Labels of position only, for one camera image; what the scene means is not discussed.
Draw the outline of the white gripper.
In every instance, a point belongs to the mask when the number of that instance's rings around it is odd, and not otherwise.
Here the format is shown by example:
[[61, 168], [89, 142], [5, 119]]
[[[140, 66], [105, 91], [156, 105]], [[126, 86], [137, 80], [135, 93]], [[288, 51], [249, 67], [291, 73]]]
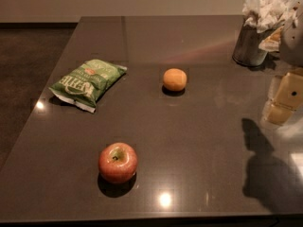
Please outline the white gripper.
[[[278, 52], [280, 58], [293, 66], [303, 66], [303, 6], [296, 10], [294, 19], [277, 28], [261, 41], [259, 49]], [[303, 71], [289, 71], [284, 76], [274, 76], [265, 104], [265, 120], [283, 125], [303, 104]]]

